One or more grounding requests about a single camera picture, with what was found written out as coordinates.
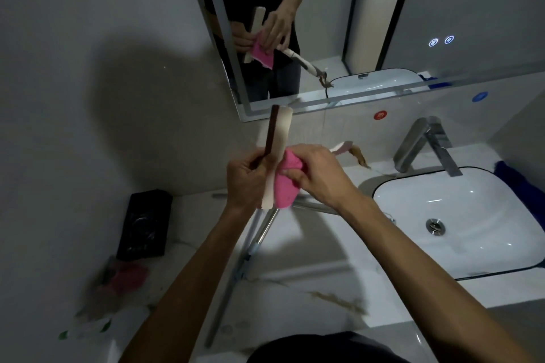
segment black device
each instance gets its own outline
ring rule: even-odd
[[[133,261],[164,255],[171,205],[167,191],[132,194],[116,258]]]

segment red sticker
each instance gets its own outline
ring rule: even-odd
[[[373,116],[373,118],[374,118],[375,121],[379,121],[381,119],[384,119],[386,117],[386,115],[388,115],[388,112],[378,111],[377,113],[375,113],[375,116]]]

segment round sticker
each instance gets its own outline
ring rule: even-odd
[[[479,102],[480,100],[483,100],[484,98],[486,98],[488,96],[488,92],[484,91],[484,92],[480,92],[478,93],[477,95],[475,95],[473,97],[473,99],[471,100],[471,102]]]
[[[375,121],[379,121],[381,119],[384,119],[386,117],[386,115],[388,115],[388,112],[386,111],[378,111],[377,113],[375,113],[375,115],[373,116],[374,120]]]

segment faucet handle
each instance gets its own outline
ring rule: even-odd
[[[435,137],[441,148],[452,148],[452,142],[450,142],[450,139],[448,139],[448,136],[446,135],[443,124],[441,124],[441,119],[436,116],[428,116],[427,122],[429,129],[426,132],[426,136],[430,135]]]

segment white sink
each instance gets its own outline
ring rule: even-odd
[[[545,258],[545,232],[514,192],[486,170],[461,171],[460,177],[441,171],[388,181],[373,198],[454,278],[540,263]],[[444,235],[432,235],[428,219],[440,220]]]

